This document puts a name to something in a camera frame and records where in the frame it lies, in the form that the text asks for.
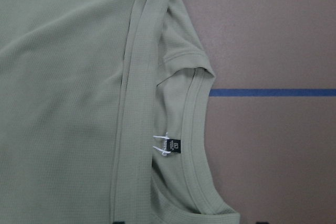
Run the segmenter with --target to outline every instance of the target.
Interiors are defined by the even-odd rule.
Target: t-shirt
[[[182,0],[0,0],[0,223],[238,224]]]

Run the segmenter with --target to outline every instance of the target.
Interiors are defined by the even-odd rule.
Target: sage green fabric
[[[238,224],[204,150],[214,80],[182,0],[0,0],[0,223]]]

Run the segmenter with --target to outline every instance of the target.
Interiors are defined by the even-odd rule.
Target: blue line
[[[211,89],[210,97],[334,97],[336,89]]]

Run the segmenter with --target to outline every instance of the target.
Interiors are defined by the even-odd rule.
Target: clothing tag
[[[181,140],[167,139],[167,151],[181,153]]]

